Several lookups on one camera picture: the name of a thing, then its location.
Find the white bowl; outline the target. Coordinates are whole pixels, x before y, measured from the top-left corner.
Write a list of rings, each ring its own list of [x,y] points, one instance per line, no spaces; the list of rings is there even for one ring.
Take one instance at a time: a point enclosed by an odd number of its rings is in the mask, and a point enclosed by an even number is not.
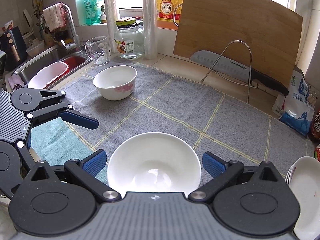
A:
[[[119,145],[107,168],[109,187],[127,192],[183,192],[199,187],[201,164],[193,148],[167,133],[135,135]]]
[[[131,66],[114,66],[99,72],[93,85],[103,98],[119,101],[127,98],[135,89],[137,71]]]

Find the white fruit plate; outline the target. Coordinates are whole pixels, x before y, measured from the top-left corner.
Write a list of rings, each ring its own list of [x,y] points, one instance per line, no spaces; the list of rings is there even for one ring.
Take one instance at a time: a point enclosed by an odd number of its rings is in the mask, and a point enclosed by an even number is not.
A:
[[[300,204],[295,235],[299,239],[319,239],[319,161],[310,156],[299,158],[285,181]]]

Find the steel kitchen sink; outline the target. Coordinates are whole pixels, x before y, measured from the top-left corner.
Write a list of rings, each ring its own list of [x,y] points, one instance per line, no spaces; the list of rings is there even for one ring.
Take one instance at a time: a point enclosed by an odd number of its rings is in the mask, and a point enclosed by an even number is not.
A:
[[[68,53],[64,47],[54,45],[33,58],[28,57],[27,61],[19,65],[12,72],[7,73],[4,76],[5,90],[11,92],[8,78],[10,78],[12,74],[18,75],[26,85],[40,70],[57,61],[70,63],[69,70],[65,75],[51,83],[48,88],[54,87],[63,79],[92,62],[84,50]]]

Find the pink white strainer basket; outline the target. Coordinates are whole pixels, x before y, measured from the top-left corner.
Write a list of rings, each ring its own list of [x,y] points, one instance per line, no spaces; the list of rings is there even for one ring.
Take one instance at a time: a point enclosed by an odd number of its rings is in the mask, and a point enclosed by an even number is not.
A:
[[[58,78],[66,74],[68,69],[68,64],[62,61],[54,62],[37,72],[37,74],[28,82],[27,87],[44,89]]]

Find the grey teal dish mat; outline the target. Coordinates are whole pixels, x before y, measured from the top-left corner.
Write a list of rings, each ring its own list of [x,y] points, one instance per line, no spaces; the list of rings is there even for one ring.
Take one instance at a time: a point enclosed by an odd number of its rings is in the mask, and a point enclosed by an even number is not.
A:
[[[313,156],[314,145],[306,137],[269,114],[266,94],[253,90],[249,102],[198,83],[198,75],[180,77],[154,66],[133,63],[137,70],[133,93],[109,101],[93,85],[105,69],[90,64],[57,88],[65,90],[69,103],[94,117],[94,130],[55,119],[31,131],[36,157],[52,165],[81,159],[103,149],[107,155],[125,140],[146,132],[175,135],[201,157],[210,151],[223,159],[245,165],[271,161],[285,175],[300,157]]]

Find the steel sink faucet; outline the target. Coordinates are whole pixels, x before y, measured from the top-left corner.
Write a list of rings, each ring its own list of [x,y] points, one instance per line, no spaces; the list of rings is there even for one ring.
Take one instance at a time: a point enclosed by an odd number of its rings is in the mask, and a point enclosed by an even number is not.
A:
[[[53,31],[51,33],[55,34],[55,33],[67,30],[68,31],[67,39],[72,39],[72,42],[65,43],[65,38],[62,38],[61,40],[57,39],[58,42],[60,42],[64,46],[64,48],[67,52],[80,51],[79,35],[76,32],[76,28],[75,28],[75,24],[73,21],[71,10],[70,10],[69,6],[64,3],[63,3],[62,7],[66,10],[66,15],[65,15],[66,26],[64,28],[57,29],[56,31]],[[49,30],[49,28],[47,27],[47,24],[43,18],[43,14],[40,17],[40,22],[41,23],[44,22],[44,27]]]

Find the glass mug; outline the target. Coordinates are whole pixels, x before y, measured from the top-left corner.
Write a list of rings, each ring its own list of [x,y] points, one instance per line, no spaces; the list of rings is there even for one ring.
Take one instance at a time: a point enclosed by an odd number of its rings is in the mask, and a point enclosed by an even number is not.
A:
[[[107,36],[98,36],[86,41],[85,50],[87,56],[97,66],[107,64],[111,56],[111,48]]]

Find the pink dish cloth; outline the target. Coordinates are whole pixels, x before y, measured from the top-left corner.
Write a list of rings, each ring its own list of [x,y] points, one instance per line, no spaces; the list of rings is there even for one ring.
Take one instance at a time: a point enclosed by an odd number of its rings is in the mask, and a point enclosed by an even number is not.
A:
[[[50,32],[66,26],[66,10],[62,6],[63,3],[56,3],[43,10],[43,18]]]

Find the tall plastic bag roll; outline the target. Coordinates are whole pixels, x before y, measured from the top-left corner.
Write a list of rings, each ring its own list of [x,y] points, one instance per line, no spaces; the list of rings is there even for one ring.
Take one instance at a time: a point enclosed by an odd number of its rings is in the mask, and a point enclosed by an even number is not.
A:
[[[157,58],[156,0],[143,0],[144,55],[148,60]]]

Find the small potted plant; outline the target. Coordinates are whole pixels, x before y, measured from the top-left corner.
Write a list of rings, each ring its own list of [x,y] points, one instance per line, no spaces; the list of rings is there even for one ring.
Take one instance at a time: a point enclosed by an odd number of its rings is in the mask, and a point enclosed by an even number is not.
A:
[[[100,23],[101,23],[101,24],[107,23],[105,6],[104,6],[104,5],[101,5],[100,9],[101,9]]]

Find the green dish soap bottle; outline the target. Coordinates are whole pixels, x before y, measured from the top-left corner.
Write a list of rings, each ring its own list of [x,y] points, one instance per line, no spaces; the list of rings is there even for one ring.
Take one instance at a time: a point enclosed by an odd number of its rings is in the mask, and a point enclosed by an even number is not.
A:
[[[85,6],[86,24],[93,25],[100,23],[99,0],[83,0]]]

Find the dark vinegar bottle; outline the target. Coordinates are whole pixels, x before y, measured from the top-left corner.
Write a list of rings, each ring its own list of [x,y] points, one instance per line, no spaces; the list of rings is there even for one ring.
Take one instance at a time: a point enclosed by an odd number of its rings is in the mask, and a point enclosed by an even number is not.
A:
[[[309,129],[309,138],[313,142],[319,142],[320,139],[320,110],[318,110],[312,119]]]

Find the short plastic bag roll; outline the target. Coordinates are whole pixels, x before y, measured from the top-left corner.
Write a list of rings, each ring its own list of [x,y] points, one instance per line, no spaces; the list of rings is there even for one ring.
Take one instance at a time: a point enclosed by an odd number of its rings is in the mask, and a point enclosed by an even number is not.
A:
[[[104,3],[111,51],[112,53],[118,53],[114,34],[117,31],[116,21],[119,19],[119,9],[116,6],[116,0],[104,0]]]

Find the binder clips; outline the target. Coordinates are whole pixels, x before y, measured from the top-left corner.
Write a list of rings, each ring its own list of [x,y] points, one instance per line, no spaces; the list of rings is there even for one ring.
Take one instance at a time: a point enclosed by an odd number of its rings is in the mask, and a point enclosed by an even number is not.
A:
[[[313,107],[315,107],[317,99],[318,99],[317,93],[312,89],[311,85],[308,84],[308,96],[307,96],[308,103]]]

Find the bamboo cutting board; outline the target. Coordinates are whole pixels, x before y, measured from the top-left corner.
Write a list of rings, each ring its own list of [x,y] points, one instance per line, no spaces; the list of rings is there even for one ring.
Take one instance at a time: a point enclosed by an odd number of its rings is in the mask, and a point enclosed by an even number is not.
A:
[[[272,0],[183,0],[174,54],[223,54],[288,86],[303,18]]]

